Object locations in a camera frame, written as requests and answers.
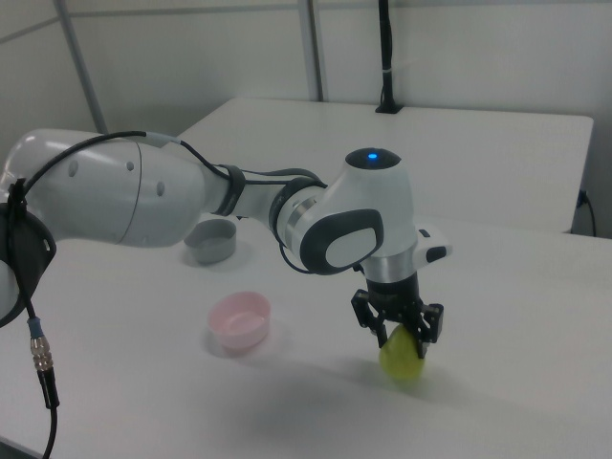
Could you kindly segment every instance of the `gray bowl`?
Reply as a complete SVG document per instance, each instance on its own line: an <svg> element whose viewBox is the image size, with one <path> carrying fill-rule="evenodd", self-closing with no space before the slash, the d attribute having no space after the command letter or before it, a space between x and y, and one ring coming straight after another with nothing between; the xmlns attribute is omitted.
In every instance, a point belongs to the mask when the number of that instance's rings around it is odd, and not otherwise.
<svg viewBox="0 0 612 459"><path fill-rule="evenodd" d="M217 263L236 251L236 226L229 220L206 220L196 225L184 242L198 263Z"/></svg>

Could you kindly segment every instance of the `black base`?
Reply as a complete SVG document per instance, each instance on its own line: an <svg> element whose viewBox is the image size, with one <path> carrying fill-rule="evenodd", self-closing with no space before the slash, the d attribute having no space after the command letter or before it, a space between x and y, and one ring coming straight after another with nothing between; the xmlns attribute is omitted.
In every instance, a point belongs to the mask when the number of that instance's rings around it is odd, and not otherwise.
<svg viewBox="0 0 612 459"><path fill-rule="evenodd" d="M389 115L395 115L403 108L403 105L399 105L397 103L383 103L376 109L376 113L388 113Z"/></svg>

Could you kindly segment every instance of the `black cable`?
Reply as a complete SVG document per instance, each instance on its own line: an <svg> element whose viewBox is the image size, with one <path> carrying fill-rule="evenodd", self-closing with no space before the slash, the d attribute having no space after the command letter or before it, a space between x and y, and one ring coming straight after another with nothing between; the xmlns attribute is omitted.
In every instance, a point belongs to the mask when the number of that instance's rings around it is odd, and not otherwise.
<svg viewBox="0 0 612 459"><path fill-rule="evenodd" d="M36 172L28 182L26 182L24 186L24 197L28 194L28 191L34 186L40 178L45 175L53 166L62 162L64 159L68 158L70 155L77 153L79 150L83 148L87 148L88 146L94 145L96 143L110 141L112 139L116 139L119 137L146 137L146 132L144 131L122 131L115 132L113 134L104 134L97 137L92 137L91 139L87 139L86 141L75 143L70 148L65 149L59 155L51 158L51 160L43 165L38 172Z"/></svg>
<svg viewBox="0 0 612 459"><path fill-rule="evenodd" d="M283 257L283 260L285 260L285 263L287 263L290 266L290 268L292 268L293 270L297 271L298 273L302 273L302 274L314 274L312 271L302 270L301 268L298 268L296 265L294 265L289 260L289 258L287 258L287 253L285 253L285 247L281 243L278 243L278 247L280 248L280 254Z"/></svg>
<svg viewBox="0 0 612 459"><path fill-rule="evenodd" d="M583 201L587 206L589 206L589 212L591 213L591 226L593 228L593 237L597 237L597 226L595 225L595 212L593 211L591 200L589 199L587 195L584 195Z"/></svg>
<svg viewBox="0 0 612 459"><path fill-rule="evenodd" d="M47 441L47 447L45 448L45 453L42 455L42 459L49 459L51 457L51 451L54 448L56 434L57 408L51 408L51 429L49 430L49 440Z"/></svg>
<svg viewBox="0 0 612 459"><path fill-rule="evenodd" d="M38 171L36 173L34 173L34 175L26 182L25 179L19 179L17 180L17 182L15 184L13 184L10 188L10 194L9 194L9 216L8 216L8 225L7 225L7 253L8 253L8 257L9 257L9 262L10 265L12 267L14 276L15 276L15 281L17 283L17 286L19 288L19 297L21 298L22 301L25 302L25 306L26 309L28 311L28 316L30 319L34 319L36 317L36 313L35 310L33 308L32 305L32 299L30 298L30 296L28 295L26 289L25 289L25 285L23 282L23 276L21 273L21 270L19 268L18 263L16 262L16 256L15 256L15 245L14 245L14 222L15 222L15 218L22 216L19 215L19 212L22 212L25 215L26 212L26 195L28 194L28 192L32 189L32 187L47 173L49 172L54 166L56 166L57 164L61 163L63 160L65 160L66 158L68 158L69 156L77 153L78 151L82 150L83 148L87 148L89 146L95 145L97 143L101 143L101 142L106 142L106 141L110 141L113 139L118 139L118 138L125 138L125 137L146 137L146 132L144 131L121 131L121 132L116 132L113 134L104 134L104 135L100 135L100 136L96 136L93 137L91 139L87 139L86 141L83 142L79 142L76 143L72 146L70 146L69 148L65 149L63 152L61 152L60 154L56 155L55 157L51 158L48 162L46 162L40 169L38 169ZM195 148L193 148L191 145L189 145L187 142L185 141L181 141L181 146L186 148L195 158L197 158L200 163L202 163L208 170L210 170L213 174L222 177L226 180L230 179L230 176L224 172L222 172L221 170L219 170L215 165L211 164L209 161L207 161ZM248 185L286 185L289 183L289 181L254 181L254 180L247 180L246 183ZM298 268L297 266L295 266L291 261L289 261L289 259L287 258L287 255L285 254L284 250L283 250L283 246L282 244L280 245L280 252L282 254L283 259L285 260L285 262L292 267L294 270L298 271L299 273L306 273L306 274L310 274L311 272L309 271L305 271L305 270L301 270L300 268ZM53 381L50 382L53 384L53 392L55 392L55 378L53 378ZM54 443L55 443L55 436L57 434L57 407L56 405L47 405L47 407L51 410L51 428L50 428L50 432L49 432L49 440L47 442L47 447L45 449L45 452L43 454L43 459L49 459L49 457L51 456L51 451L54 447Z"/></svg>
<svg viewBox="0 0 612 459"><path fill-rule="evenodd" d="M204 156L202 156L195 148L193 148L190 144L188 144L185 141L181 141L181 146L183 146L184 148L186 148L187 150L189 150L189 152L195 156L198 161L200 161L200 163L202 163L204 165L204 167L206 169L208 169L210 172L212 172L214 175L217 175L219 177L223 177L226 180L230 179L230 176L228 174L223 173L222 171L220 171L215 165L209 163L206 158L204 158Z"/></svg>

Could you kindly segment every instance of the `black pole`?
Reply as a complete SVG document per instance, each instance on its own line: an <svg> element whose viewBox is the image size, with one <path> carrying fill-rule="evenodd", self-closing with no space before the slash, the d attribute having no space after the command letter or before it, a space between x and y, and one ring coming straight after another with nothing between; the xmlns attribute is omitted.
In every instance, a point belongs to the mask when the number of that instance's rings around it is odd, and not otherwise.
<svg viewBox="0 0 612 459"><path fill-rule="evenodd" d="M391 35L388 0L379 0L379 18L381 21L382 100L381 105L376 109L376 113L396 114L402 110L402 105L396 104L393 99L393 74L391 73L393 37Z"/></svg>

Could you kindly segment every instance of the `metal connector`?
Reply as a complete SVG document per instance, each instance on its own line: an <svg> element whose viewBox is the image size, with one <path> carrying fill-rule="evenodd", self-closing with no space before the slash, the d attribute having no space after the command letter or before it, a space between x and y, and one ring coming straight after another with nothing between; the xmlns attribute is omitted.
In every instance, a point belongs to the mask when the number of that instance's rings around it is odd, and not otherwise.
<svg viewBox="0 0 612 459"><path fill-rule="evenodd" d="M30 350L32 351L36 371L47 371L54 367L51 348L44 336L30 339Z"/></svg>

